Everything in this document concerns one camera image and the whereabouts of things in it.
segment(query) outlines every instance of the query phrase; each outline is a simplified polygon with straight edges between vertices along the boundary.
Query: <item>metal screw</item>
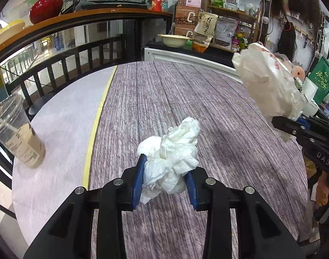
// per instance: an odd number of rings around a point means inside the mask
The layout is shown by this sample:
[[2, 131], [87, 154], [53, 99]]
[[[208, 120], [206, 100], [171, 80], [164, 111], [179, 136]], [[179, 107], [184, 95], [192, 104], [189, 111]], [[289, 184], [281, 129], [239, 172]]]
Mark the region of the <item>metal screw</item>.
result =
[[114, 179], [113, 181], [113, 184], [117, 186], [121, 185], [122, 183], [124, 183], [124, 181], [121, 178]]
[[255, 192], [254, 188], [251, 186], [246, 187], [245, 191], [246, 191], [246, 193], [248, 193], [250, 195], [254, 194], [254, 192]]
[[82, 194], [84, 192], [84, 187], [77, 187], [77, 188], [75, 188], [75, 193], [77, 194], [77, 195], [80, 195], [80, 194]]
[[207, 178], [205, 180], [205, 183], [207, 183], [208, 185], [214, 185], [214, 184], [216, 184], [216, 180], [213, 178]]

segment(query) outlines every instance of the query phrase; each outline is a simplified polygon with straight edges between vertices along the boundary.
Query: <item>bird figurine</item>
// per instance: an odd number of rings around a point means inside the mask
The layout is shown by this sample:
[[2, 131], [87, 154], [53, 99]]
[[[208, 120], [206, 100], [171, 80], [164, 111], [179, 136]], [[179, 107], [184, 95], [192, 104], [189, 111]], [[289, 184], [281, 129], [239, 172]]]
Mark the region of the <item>bird figurine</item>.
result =
[[79, 3], [75, 7], [75, 12], [79, 12], [82, 10], [81, 2], [87, 2], [88, 0], [79, 0]]

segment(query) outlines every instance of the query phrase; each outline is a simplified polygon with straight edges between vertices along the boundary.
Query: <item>yellow stripe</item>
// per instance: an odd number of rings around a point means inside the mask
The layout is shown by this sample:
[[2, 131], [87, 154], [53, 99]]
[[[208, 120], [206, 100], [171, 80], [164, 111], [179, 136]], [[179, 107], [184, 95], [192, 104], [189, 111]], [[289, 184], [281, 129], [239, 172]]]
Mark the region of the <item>yellow stripe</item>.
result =
[[99, 123], [99, 119], [100, 119], [100, 116], [101, 116], [101, 113], [102, 113], [102, 108], [103, 108], [104, 102], [106, 100], [110, 84], [112, 83], [112, 79], [113, 79], [113, 76], [115, 74], [116, 68], [117, 68], [117, 66], [114, 66], [112, 74], [109, 77], [107, 86], [106, 86], [106, 88], [103, 92], [100, 105], [98, 106], [98, 112], [97, 112], [96, 117], [95, 117], [94, 125], [93, 125], [93, 128], [91, 130], [91, 134], [90, 134], [88, 150], [86, 152], [86, 157], [85, 157], [85, 165], [84, 165], [83, 180], [82, 180], [82, 186], [85, 187], [87, 190], [89, 189], [88, 186], [89, 186], [91, 156], [93, 154], [95, 136], [96, 136], [96, 132], [98, 130], [98, 123]]

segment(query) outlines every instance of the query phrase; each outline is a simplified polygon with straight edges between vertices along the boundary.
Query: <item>red tin can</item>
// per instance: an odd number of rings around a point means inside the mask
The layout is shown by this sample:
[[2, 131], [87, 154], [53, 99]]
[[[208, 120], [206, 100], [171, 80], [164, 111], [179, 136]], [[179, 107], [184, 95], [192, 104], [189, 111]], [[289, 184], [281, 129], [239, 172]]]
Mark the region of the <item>red tin can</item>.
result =
[[152, 4], [152, 10], [155, 12], [161, 12], [162, 11], [162, 0], [151, 0]]

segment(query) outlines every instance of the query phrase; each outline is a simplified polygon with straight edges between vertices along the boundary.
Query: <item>red vase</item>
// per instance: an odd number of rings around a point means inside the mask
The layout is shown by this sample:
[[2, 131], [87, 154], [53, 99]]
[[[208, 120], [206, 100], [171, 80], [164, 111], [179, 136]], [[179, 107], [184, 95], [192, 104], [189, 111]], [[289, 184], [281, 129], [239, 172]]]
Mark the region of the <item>red vase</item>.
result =
[[32, 24], [51, 19], [60, 14], [63, 0], [38, 0], [30, 9], [29, 18]]

